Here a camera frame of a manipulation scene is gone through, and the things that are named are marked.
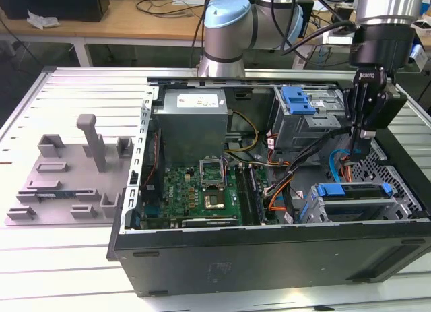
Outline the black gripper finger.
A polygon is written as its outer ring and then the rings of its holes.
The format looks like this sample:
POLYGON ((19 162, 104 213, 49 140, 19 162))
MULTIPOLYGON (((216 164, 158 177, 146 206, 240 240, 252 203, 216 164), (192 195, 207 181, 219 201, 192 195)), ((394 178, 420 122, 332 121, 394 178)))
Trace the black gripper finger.
POLYGON ((350 120, 351 123, 351 133, 350 133, 350 141, 349 141, 349 149, 350 149, 350 161, 357 162, 358 156, 356 153, 356 144, 358 139, 358 114, 356 109, 356 103, 358 99, 358 86, 354 85, 349 90, 345 91, 344 95, 344 106, 345 106, 345 115, 346 118, 350 120))
POLYGON ((376 132, 386 128, 391 122, 389 101, 389 95, 386 92, 381 92, 371 102, 367 102, 363 108, 357 138, 357 161, 366 158, 376 132))

